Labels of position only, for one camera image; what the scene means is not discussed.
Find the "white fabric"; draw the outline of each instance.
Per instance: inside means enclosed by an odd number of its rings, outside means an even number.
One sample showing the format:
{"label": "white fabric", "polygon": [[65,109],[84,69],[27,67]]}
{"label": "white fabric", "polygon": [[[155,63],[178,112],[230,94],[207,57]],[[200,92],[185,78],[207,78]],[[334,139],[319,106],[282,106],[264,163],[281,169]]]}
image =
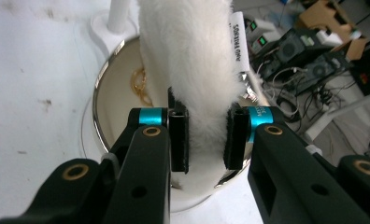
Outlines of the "white fabric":
{"label": "white fabric", "polygon": [[138,2],[148,85],[172,86],[190,113],[190,171],[173,173],[172,180],[188,197],[206,196],[226,171],[226,113],[244,92],[231,45],[232,1]]}

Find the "wire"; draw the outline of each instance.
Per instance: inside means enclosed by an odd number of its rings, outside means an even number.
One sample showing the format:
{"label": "wire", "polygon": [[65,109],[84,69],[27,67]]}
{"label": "wire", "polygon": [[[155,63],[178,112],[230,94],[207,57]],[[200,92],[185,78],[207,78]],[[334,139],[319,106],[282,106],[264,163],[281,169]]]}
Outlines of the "wire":
{"label": "wire", "polygon": [[287,6],[287,4],[284,4],[283,9],[281,10],[280,20],[278,21],[278,27],[281,27],[281,20],[283,19],[285,6]]}
{"label": "wire", "polygon": [[[289,67],[289,68],[284,68],[283,70],[279,71],[274,77],[273,77],[273,80],[272,80],[272,86],[273,87],[281,87],[281,86],[275,86],[275,80],[276,78],[284,73],[284,72],[287,72],[287,71],[290,71],[292,70],[294,73],[296,73],[298,70],[301,71],[301,72],[306,72],[307,70],[306,69],[303,69],[303,68],[300,68],[300,67]],[[281,85],[286,85],[288,83],[290,83],[291,81],[287,81],[286,83],[282,83]]]}
{"label": "wire", "polygon": [[264,62],[263,62],[263,63],[261,63],[261,64],[259,65],[258,69],[257,69],[257,76],[259,76],[259,77],[260,77],[259,72],[260,72],[260,70],[261,70],[261,68],[262,68],[262,66],[263,66],[263,65],[264,65]]}
{"label": "wire", "polygon": [[[298,85],[299,83],[301,82],[301,78],[298,80],[298,83],[296,85],[296,89],[298,88]],[[299,103],[298,103],[298,96],[295,94],[295,102],[296,102],[296,105],[291,102],[290,100],[286,99],[286,98],[283,98],[283,97],[280,97],[281,96],[281,93],[283,92],[284,90],[284,86],[281,88],[281,91],[280,93],[278,94],[278,97],[277,97],[277,100],[276,100],[276,103],[278,105],[278,108],[282,111],[282,108],[281,108],[281,103],[287,103],[288,105],[290,105],[290,107],[292,108],[292,113],[291,113],[291,116],[290,117],[286,117],[287,121],[289,123],[294,123],[298,120],[301,119],[301,114],[299,113]]]}
{"label": "wire", "polygon": [[321,113],[323,109],[324,105],[322,105],[321,109],[315,115],[313,115],[313,117],[311,117],[310,121],[313,120],[319,113]]}
{"label": "wire", "polygon": [[302,127],[302,119],[299,119],[299,126],[298,128],[295,130],[296,133],[299,132],[299,130],[301,130],[301,127]]}
{"label": "wire", "polygon": [[271,49],[270,51],[268,51],[267,53],[265,53],[263,57],[266,58],[266,56],[269,56],[270,54],[274,53],[275,51],[278,51],[279,49],[280,49],[280,46],[275,47]]}
{"label": "wire", "polygon": [[349,84],[346,84],[346,85],[343,85],[343,87],[335,87],[335,88],[331,88],[331,89],[327,89],[328,91],[333,91],[333,90],[347,90],[348,88],[354,86],[357,82],[356,81],[352,81],[350,82]]}
{"label": "wire", "polygon": [[342,91],[342,90],[346,90],[346,89],[348,89],[348,88],[350,88],[350,87],[352,87],[354,84],[356,84],[356,82],[354,81],[351,85],[349,85],[349,86],[347,86],[347,87],[345,87],[345,86],[343,86],[335,95],[334,95],[334,98],[337,96],[337,95],[339,95],[339,93]]}
{"label": "wire", "polygon": [[[310,95],[309,96],[307,96],[307,98],[306,98],[306,101],[305,101],[305,114],[302,116],[302,119],[306,116],[306,114],[307,114],[307,110],[310,108],[310,105],[311,105],[311,103],[313,102],[313,94],[315,94],[315,92],[311,92],[310,93]],[[308,99],[311,97],[311,100],[310,100],[310,103],[308,104],[308,106],[306,107],[306,104],[307,104],[307,101],[308,101]]]}

